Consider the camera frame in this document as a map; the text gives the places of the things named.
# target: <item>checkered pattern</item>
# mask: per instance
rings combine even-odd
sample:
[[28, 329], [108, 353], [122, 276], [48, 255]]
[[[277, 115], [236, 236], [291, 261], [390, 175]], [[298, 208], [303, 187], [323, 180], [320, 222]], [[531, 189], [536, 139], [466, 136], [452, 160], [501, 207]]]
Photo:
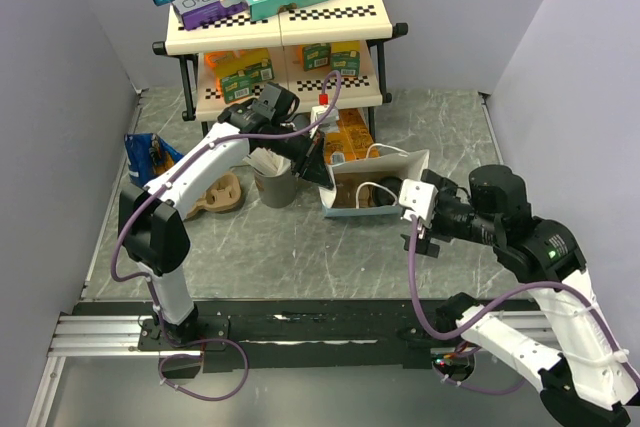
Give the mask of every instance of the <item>checkered pattern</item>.
[[[264, 85], [255, 84], [253, 86], [253, 95], [255, 97], [258, 97], [262, 93], [263, 90], [264, 90]], [[207, 89], [204, 90], [204, 99], [205, 100], [211, 100], [211, 99], [220, 100], [222, 98], [223, 98], [222, 97], [222, 92], [220, 92], [218, 89], [207, 88]]]
[[[296, 82], [298, 92], [322, 92], [322, 80], [298, 80]], [[362, 77], [343, 77], [342, 87], [351, 89], [354, 87], [369, 87], [369, 77], [366, 75]], [[327, 90], [334, 89], [336, 86], [336, 79], [331, 79], [327, 84]]]
[[[199, 28], [208, 29], [209, 27], [212, 27], [214, 29], [219, 29], [221, 27], [235, 27], [236, 25], [242, 27], [244, 25], [266, 24], [268, 22], [269, 19], [251, 20], [251, 17], [247, 14], [240, 14], [234, 15], [233, 17], [218, 19], [208, 24], [203, 22]], [[178, 27], [178, 30], [184, 30], [184, 27], [181, 25]]]
[[290, 10], [289, 20], [292, 22], [295, 20], [320, 20], [320, 19], [342, 19], [342, 18], [352, 18], [352, 17], [366, 17], [371, 16], [374, 17], [378, 15], [375, 10], [375, 6], [367, 5], [366, 7], [363, 5], [359, 5], [357, 7], [335, 7], [334, 9], [300, 9], [300, 10]]

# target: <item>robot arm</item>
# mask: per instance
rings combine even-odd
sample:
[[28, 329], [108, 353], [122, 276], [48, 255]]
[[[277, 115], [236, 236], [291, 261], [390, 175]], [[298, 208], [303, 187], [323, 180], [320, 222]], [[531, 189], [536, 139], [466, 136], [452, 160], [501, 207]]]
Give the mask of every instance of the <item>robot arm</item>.
[[[324, 134], [321, 131], [278, 140], [267, 137], [292, 132], [282, 124], [298, 102], [299, 99], [288, 90], [269, 83], [259, 99], [227, 107], [194, 149], [144, 189], [132, 184], [122, 189], [120, 232], [126, 230], [125, 224], [134, 212], [152, 195], [157, 195], [134, 222], [123, 246], [138, 269], [153, 283], [156, 308], [162, 310], [167, 331], [176, 342], [184, 344], [198, 335], [198, 312], [182, 268], [190, 248], [182, 220], [206, 189], [259, 147], [291, 160], [294, 175], [333, 188], [324, 163]], [[238, 138], [217, 145], [219, 139], [229, 136]], [[171, 182], [178, 171], [181, 172], [179, 179]]]
[[[525, 377], [562, 425], [628, 425], [622, 406], [634, 402], [638, 386], [627, 369], [626, 352], [612, 348], [606, 322], [603, 329], [594, 318], [594, 313], [602, 317], [602, 311], [575, 237], [562, 224], [531, 215], [524, 181], [508, 167], [480, 167], [471, 172], [469, 180], [468, 203], [458, 197], [462, 190], [458, 185], [432, 171], [425, 171], [421, 182], [403, 183], [403, 218], [419, 219], [417, 251], [437, 257], [439, 247], [432, 239], [489, 245], [520, 283], [559, 282], [578, 291], [591, 306], [585, 308], [563, 290], [531, 291], [561, 352], [537, 344], [494, 314], [484, 316], [462, 338], [485, 348]], [[440, 314], [456, 328], [481, 310], [475, 299], [458, 294]]]

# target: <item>shelf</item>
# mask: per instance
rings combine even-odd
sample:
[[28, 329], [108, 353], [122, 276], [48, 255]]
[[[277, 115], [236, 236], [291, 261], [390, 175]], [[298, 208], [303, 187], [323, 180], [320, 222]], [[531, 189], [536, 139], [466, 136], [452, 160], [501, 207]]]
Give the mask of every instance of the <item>shelf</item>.
[[205, 27], [184, 30], [172, 8], [169, 8], [169, 25], [165, 41], [168, 55], [257, 49], [281, 45], [278, 17], [252, 22], [248, 13], [241, 12]]
[[[322, 81], [331, 68], [327, 66], [305, 72], [297, 58], [295, 47], [285, 47], [284, 55], [287, 62], [288, 89], [300, 97], [299, 112], [311, 112], [311, 107], [318, 105]], [[335, 79], [331, 79], [327, 87], [329, 98], [334, 91], [334, 85]], [[380, 95], [373, 61], [367, 49], [367, 43], [362, 41], [360, 43], [360, 75], [343, 78], [338, 108], [376, 107], [381, 104], [382, 95]]]
[[[276, 82], [286, 87], [300, 97], [298, 112], [309, 113], [311, 108], [318, 105], [318, 95], [322, 92], [322, 80], [331, 70], [329, 67], [314, 69], [305, 72], [300, 66], [294, 47], [273, 47], [269, 49], [271, 62]], [[331, 97], [335, 86], [335, 80], [331, 80], [327, 88]], [[253, 88], [253, 95], [258, 97], [262, 92], [263, 84], [257, 84]], [[215, 77], [212, 70], [204, 63], [201, 55], [198, 60], [198, 103], [196, 104], [196, 120], [199, 122], [214, 121], [220, 112], [229, 104], [225, 103], [216, 88]], [[360, 46], [360, 75], [358, 77], [345, 77], [340, 91], [339, 109], [352, 109], [359, 107], [376, 107], [382, 104], [382, 95], [378, 86], [378, 78], [373, 68], [373, 61], [367, 43]]]
[[388, 39], [392, 26], [382, 0], [329, 0], [280, 14], [282, 45]]
[[189, 31], [183, 29], [169, 8], [165, 50], [168, 55], [184, 55], [391, 35], [391, 22], [382, 0], [329, 0], [257, 22], [242, 12]]
[[[269, 48], [271, 55], [271, 63], [273, 65], [273, 73], [275, 82], [283, 87], [287, 87], [287, 69], [285, 67], [284, 51], [282, 47]], [[199, 122], [211, 122], [218, 118], [220, 112], [224, 110], [227, 104], [222, 98], [222, 94], [216, 87], [215, 77], [211, 68], [204, 63], [204, 56], [198, 56], [198, 91], [196, 104], [196, 120]], [[253, 86], [253, 95], [258, 97], [262, 93], [263, 84]]]

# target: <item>marble surface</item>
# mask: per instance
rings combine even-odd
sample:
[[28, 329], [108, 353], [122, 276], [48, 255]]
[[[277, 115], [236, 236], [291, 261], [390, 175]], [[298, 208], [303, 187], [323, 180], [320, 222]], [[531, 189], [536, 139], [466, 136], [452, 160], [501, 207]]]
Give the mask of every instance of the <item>marble surface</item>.
[[[475, 167], [497, 162], [477, 93], [394, 90], [393, 95], [392, 104], [376, 110], [380, 142], [409, 151], [430, 149], [430, 167], [461, 185], [468, 184]], [[200, 124], [181, 119], [179, 89], [152, 89], [141, 105], [138, 132], [157, 132], [181, 152], [201, 138]], [[274, 210], [260, 202], [248, 167], [235, 172], [246, 194], [244, 207], [204, 213], [186, 223], [192, 247], [185, 275], [195, 298], [408, 297], [407, 254], [400, 238], [409, 232], [408, 222], [396, 216], [325, 219], [317, 189], [303, 182], [293, 204]], [[143, 282], [117, 284], [109, 276], [116, 212], [117, 202], [86, 297], [147, 298]], [[118, 268], [135, 270], [124, 251]], [[460, 241], [444, 246], [437, 260], [420, 257], [417, 268], [424, 298], [460, 291], [492, 298], [516, 285], [489, 248]]]

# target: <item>black shelf leg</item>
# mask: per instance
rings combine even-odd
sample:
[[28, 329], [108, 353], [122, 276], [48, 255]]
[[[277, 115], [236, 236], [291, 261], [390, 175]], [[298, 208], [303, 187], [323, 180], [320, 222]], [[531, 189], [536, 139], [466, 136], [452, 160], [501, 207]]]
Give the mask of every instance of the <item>black shelf leg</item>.
[[193, 65], [193, 81], [196, 84], [196, 90], [198, 89], [198, 54], [191, 56], [191, 62]]
[[369, 119], [369, 133], [373, 141], [376, 141], [376, 108], [367, 107], [367, 117]]
[[181, 55], [178, 57], [178, 59], [180, 60], [180, 74], [182, 75], [184, 103], [187, 108], [187, 110], [182, 112], [182, 120], [195, 120], [196, 111], [193, 108], [193, 96], [191, 95], [191, 79], [189, 78], [189, 65], [187, 64], [187, 57], [185, 55]]

